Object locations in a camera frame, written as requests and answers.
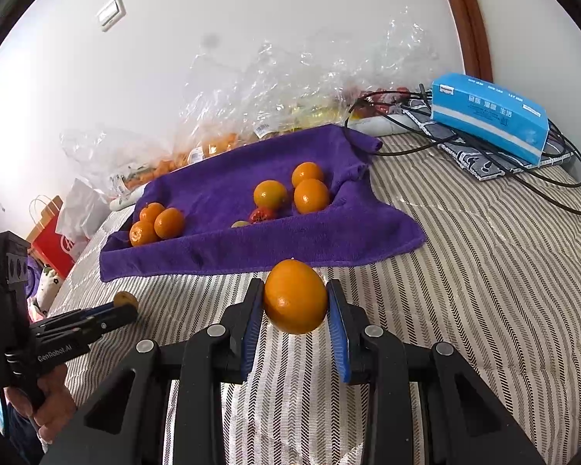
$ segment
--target blue gripper pad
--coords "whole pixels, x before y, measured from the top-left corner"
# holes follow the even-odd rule
[[[258,344],[258,335],[260,334],[260,325],[263,321],[263,286],[261,282],[260,291],[256,292],[254,303],[252,304],[251,313],[249,315],[249,322],[243,337],[243,344],[241,346],[241,376],[244,381],[248,379],[248,375],[254,365],[254,357],[256,356],[256,345]]]
[[[348,383],[351,380],[351,365],[349,363],[349,339],[342,322],[342,315],[338,307],[338,301],[332,288],[327,286],[329,298],[329,308],[327,310],[327,321],[332,338],[333,358],[336,362],[336,369],[342,382]]]

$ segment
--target bed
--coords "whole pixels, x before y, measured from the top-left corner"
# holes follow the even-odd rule
[[[418,145],[413,135],[383,138],[385,149]],[[562,168],[543,171],[567,180]],[[540,188],[581,209],[581,191]],[[401,340],[451,342],[513,414],[549,464],[581,445],[581,217],[553,208],[506,178],[479,182],[440,150],[378,157],[375,195],[415,218],[428,241],[411,253],[367,266],[326,267],[348,300]],[[138,321],[105,335],[69,365],[78,404],[143,338],[168,344],[217,322],[241,301],[250,278],[167,275],[99,279],[99,251],[132,209],[110,215],[66,279],[51,314],[109,302],[128,290]],[[229,464],[356,464],[362,452],[367,386],[341,384],[327,326],[288,336],[264,318],[254,368],[241,386],[223,385]],[[175,391],[171,394],[170,415]],[[416,388],[415,461],[423,463]],[[167,435],[164,463],[172,435]]]

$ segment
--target tissue box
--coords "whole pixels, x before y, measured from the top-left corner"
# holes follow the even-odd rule
[[[432,83],[432,119],[538,165],[549,133],[547,112],[494,83],[450,73]]]

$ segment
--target orange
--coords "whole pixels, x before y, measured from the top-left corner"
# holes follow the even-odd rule
[[[205,152],[205,158],[209,158],[212,155],[217,155],[218,153],[223,153],[228,150],[232,150],[237,142],[236,133],[228,133],[218,138],[213,138],[206,141],[203,144],[203,151]]]
[[[161,239],[171,239],[183,234],[185,217],[177,208],[162,211],[155,219],[155,232]]]
[[[288,334],[307,334],[327,314],[327,291],[310,266],[298,260],[283,260],[269,273],[263,298],[271,322]]]
[[[142,246],[159,241],[159,238],[155,234],[153,224],[140,220],[131,226],[129,241],[131,241],[131,246]]]
[[[302,181],[295,189],[295,206],[301,214],[314,213],[330,204],[327,186],[314,178]]]
[[[163,210],[165,210],[165,206],[161,203],[149,203],[140,210],[140,220],[152,224]]]
[[[298,186],[302,181],[308,180],[309,178],[316,178],[319,181],[325,179],[323,170],[318,167],[318,164],[314,162],[304,162],[295,168],[292,172],[292,186]]]
[[[151,171],[147,171],[146,173],[141,173],[138,175],[140,179],[140,184],[144,185],[145,183],[149,183],[149,181],[155,180],[155,174]]]
[[[273,211],[282,208],[288,201],[286,187],[276,180],[265,180],[254,189],[254,202],[259,208],[271,208]]]
[[[159,178],[170,173],[172,171],[172,169],[170,168],[171,164],[174,165],[174,163],[170,160],[160,161],[159,164],[157,165],[157,168],[155,168],[155,170],[153,171],[153,175],[155,175],[155,178]]]

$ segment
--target finger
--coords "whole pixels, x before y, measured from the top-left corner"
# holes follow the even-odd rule
[[[45,403],[34,414],[34,420],[40,427],[64,415],[73,416],[76,412],[76,403],[69,390],[65,387],[60,392],[50,394]]]
[[[52,420],[50,423],[42,426],[39,429],[39,437],[41,437],[48,444],[51,444],[56,436],[60,433],[60,430],[62,430],[67,425],[70,419],[71,416],[64,414],[59,418]]]
[[[13,387],[8,387],[4,391],[5,395],[7,396],[7,399],[9,400],[11,405],[15,407],[15,410],[20,415],[24,416],[25,418],[30,418],[30,416],[32,416],[33,413],[32,404],[28,400],[28,397],[26,397],[21,390]]]
[[[55,391],[59,391],[64,387],[65,379],[67,378],[67,365],[62,363],[54,367],[48,374],[42,375],[37,384],[39,388],[46,395]]]

